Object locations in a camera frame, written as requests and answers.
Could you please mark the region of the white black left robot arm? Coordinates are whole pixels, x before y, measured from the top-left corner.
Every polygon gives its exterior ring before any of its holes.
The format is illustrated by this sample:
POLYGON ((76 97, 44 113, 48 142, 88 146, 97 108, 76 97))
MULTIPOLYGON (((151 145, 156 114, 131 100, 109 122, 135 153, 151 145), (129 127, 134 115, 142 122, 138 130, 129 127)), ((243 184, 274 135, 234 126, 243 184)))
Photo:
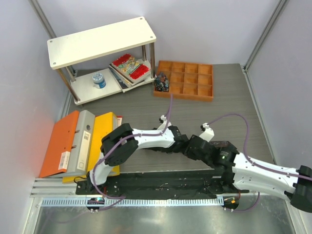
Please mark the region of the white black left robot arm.
POLYGON ((126 162, 138 150, 182 153, 188 142, 188 137, 171 123, 164 122, 152 130, 140 130, 131 128, 128 123, 122 124, 102 138, 99 159, 89 172, 87 189, 92 194, 100 194, 112 169, 126 162))

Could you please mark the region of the brown blue-flowered tie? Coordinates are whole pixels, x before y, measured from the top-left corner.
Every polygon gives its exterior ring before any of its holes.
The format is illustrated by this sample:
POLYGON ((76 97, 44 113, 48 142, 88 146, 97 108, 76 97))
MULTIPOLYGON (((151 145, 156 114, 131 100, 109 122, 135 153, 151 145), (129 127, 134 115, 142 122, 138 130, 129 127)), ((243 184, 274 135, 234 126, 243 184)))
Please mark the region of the brown blue-flowered tie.
MULTIPOLYGON (((193 150, 193 149, 206 148, 206 147, 212 147, 213 149, 214 148, 220 148, 222 146, 227 146, 228 144, 229 144, 228 141, 210 141, 210 142, 207 142, 205 140, 196 138, 196 139, 189 140, 189 143, 188 143, 188 146, 187 146, 185 152, 188 152, 189 150, 193 150)), ((162 153, 168 154, 168 148, 163 148, 163 147, 152 147, 152 148, 147 148, 147 150, 152 150, 155 152, 162 152, 162 153)))

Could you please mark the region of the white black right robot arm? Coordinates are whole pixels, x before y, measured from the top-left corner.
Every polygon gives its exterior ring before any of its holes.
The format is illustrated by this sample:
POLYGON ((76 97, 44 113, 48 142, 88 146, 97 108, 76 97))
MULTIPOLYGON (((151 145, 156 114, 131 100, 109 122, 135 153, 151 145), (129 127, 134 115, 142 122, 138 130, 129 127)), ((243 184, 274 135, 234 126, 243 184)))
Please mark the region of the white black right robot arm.
POLYGON ((287 168, 245 156, 228 141, 206 141, 193 135, 184 155, 200 160, 221 173, 220 187, 273 195, 293 207, 311 213, 312 170, 308 166, 287 168))

